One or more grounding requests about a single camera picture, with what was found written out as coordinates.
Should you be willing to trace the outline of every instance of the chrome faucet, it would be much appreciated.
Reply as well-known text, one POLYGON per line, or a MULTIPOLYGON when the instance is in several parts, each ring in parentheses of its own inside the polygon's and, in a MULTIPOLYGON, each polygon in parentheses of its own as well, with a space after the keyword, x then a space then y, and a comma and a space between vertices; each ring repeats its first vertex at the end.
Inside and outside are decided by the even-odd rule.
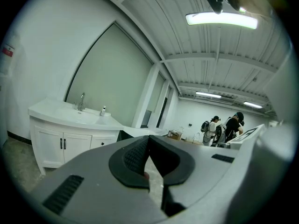
POLYGON ((83 94, 80 97, 80 102, 78 104, 78 110, 82 111, 85 109, 84 105, 83 105, 83 101, 84 101, 84 97, 85 97, 85 92, 83 92, 83 94))

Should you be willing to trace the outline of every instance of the door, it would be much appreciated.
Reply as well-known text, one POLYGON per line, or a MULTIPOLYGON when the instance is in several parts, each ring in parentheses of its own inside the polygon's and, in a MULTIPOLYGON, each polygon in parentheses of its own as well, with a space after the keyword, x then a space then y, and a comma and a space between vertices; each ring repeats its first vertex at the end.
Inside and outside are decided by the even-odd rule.
POLYGON ((36 148, 42 164, 58 168, 64 164, 63 133, 35 126, 36 148))
POLYGON ((67 163, 80 153, 90 149, 92 137, 90 135, 78 135, 64 133, 64 161, 67 163))
POLYGON ((115 143, 116 141, 117 141, 116 136, 109 136, 109 137, 93 136, 92 143, 90 145, 90 149, 97 148, 97 147, 103 147, 105 145, 115 143))

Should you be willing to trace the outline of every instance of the sink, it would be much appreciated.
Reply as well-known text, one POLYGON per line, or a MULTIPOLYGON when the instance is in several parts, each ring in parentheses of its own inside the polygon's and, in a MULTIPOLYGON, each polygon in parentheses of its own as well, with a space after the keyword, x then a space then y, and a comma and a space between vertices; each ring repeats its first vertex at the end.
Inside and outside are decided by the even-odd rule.
POLYGON ((71 108, 58 108, 57 115, 61 119, 82 123, 82 124, 96 124, 99 116, 84 111, 74 110, 71 108))

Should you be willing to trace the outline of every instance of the black backpack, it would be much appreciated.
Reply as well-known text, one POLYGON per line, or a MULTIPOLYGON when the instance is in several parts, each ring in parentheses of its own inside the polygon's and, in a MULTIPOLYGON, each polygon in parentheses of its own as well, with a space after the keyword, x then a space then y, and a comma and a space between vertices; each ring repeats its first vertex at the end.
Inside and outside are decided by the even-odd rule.
POLYGON ((200 131, 205 133, 208 131, 208 128, 209 128, 209 124, 210 122, 209 121, 205 121, 202 125, 201 125, 201 129, 200 131))

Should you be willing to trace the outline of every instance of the cabinet drawer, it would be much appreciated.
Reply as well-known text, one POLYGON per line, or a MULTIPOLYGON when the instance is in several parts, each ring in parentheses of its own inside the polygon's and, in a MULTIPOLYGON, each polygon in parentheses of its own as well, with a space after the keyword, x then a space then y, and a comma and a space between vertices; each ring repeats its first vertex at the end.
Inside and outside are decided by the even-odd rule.
POLYGON ((115 143, 117 141, 116 136, 93 136, 92 137, 92 142, 90 144, 90 149, 92 148, 97 148, 97 147, 102 147, 108 144, 115 143))

